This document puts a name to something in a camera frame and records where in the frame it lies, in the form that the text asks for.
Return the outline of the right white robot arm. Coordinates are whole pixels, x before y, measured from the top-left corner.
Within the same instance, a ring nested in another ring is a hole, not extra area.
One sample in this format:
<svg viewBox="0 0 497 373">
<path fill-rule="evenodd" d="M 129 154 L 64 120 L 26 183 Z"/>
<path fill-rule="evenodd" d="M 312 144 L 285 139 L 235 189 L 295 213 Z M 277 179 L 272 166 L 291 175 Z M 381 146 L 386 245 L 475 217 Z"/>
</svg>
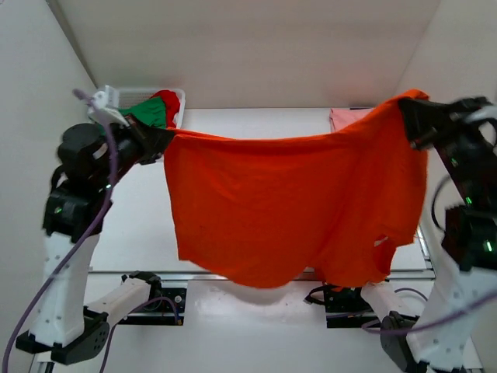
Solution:
<svg viewBox="0 0 497 373">
<path fill-rule="evenodd" d="M 483 96 L 398 105 L 411 146 L 436 150 L 462 203 L 446 209 L 443 251 L 419 317 L 402 309 L 386 282 L 358 284 L 348 301 L 357 311 L 372 308 L 379 320 L 372 333 L 401 371 L 462 372 L 477 310 L 496 297 L 496 144 L 481 133 L 483 125 L 495 125 L 496 106 Z"/>
</svg>

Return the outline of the orange t-shirt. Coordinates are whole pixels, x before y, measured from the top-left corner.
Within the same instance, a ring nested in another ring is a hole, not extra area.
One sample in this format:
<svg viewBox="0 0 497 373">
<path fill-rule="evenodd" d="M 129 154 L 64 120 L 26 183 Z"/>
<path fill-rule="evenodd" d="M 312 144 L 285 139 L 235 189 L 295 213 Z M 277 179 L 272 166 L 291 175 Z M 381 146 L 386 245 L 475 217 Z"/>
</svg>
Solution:
<svg viewBox="0 0 497 373">
<path fill-rule="evenodd" d="M 393 97 L 340 131 L 234 139 L 175 129 L 164 154 L 178 256 L 253 288 L 312 268 L 344 288 L 383 281 L 412 243 L 428 155 Z"/>
</svg>

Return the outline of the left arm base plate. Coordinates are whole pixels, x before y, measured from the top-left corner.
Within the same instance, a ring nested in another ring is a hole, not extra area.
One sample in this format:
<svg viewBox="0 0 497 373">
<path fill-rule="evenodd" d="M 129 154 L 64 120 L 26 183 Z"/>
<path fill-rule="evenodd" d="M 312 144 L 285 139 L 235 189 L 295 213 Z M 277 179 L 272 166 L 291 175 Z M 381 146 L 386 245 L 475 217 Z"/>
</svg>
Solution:
<svg viewBox="0 0 497 373">
<path fill-rule="evenodd" d="M 184 284 L 170 284 L 152 272 L 134 271 L 121 276 L 121 284 L 139 279 L 151 285 L 149 299 L 153 303 L 132 312 L 120 321 L 122 325 L 181 326 L 186 309 L 187 288 Z"/>
</svg>

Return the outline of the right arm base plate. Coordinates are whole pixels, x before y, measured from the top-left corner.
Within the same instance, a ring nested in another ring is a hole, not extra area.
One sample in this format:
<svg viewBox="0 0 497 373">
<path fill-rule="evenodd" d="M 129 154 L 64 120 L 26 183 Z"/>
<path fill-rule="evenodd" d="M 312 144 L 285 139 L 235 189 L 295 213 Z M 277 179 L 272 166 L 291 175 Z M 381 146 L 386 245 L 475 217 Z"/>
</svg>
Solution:
<svg viewBox="0 0 497 373">
<path fill-rule="evenodd" d="M 359 329 L 364 325 L 379 327 L 380 321 L 361 297 L 361 290 L 323 284 L 310 290 L 304 301 L 325 308 L 328 329 Z"/>
</svg>

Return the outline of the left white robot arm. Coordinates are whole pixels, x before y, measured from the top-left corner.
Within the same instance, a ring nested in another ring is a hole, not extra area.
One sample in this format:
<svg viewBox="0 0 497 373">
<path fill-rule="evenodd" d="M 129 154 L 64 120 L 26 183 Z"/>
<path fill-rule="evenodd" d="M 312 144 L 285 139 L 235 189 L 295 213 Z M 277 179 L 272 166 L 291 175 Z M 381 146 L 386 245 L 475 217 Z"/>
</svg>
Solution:
<svg viewBox="0 0 497 373">
<path fill-rule="evenodd" d="M 132 117 L 122 124 L 76 124 L 62 134 L 43 216 L 43 285 L 30 305 L 35 322 L 14 333 L 18 350 L 49 353 L 62 365 L 87 361 L 104 351 L 121 320 L 160 305 L 159 277 L 141 271 L 97 301 L 84 298 L 113 188 L 133 166 L 156 162 L 173 136 Z"/>
</svg>

